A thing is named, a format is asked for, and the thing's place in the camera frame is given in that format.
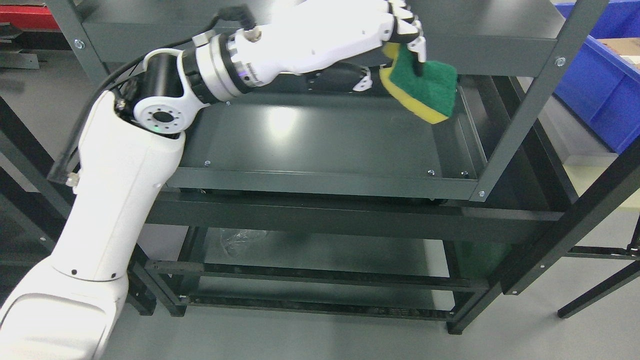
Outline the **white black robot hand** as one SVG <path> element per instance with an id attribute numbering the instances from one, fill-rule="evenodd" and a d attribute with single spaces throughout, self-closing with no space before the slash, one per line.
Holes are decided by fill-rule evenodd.
<path id="1" fill-rule="evenodd" d="M 281 73 L 320 71 L 384 44 L 404 44 L 416 64 L 426 62 L 422 25 L 404 0 L 306 0 L 259 25 L 230 36 L 231 63 L 249 88 Z"/>

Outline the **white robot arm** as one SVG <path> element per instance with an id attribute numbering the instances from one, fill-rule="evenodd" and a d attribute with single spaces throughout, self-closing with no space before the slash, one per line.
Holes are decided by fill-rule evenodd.
<path id="1" fill-rule="evenodd" d="M 142 72 L 114 84 L 116 71 L 80 117 L 78 173 L 50 178 L 75 200 L 52 253 L 35 264 L 1 308 L 3 360 L 98 360 L 128 296 L 128 267 L 160 189 L 178 168 L 185 130 L 201 109 L 247 93 L 250 76 L 232 64 L 219 20 L 260 39 L 246 4 L 220 9 L 194 45 L 172 43 L 134 60 Z"/>

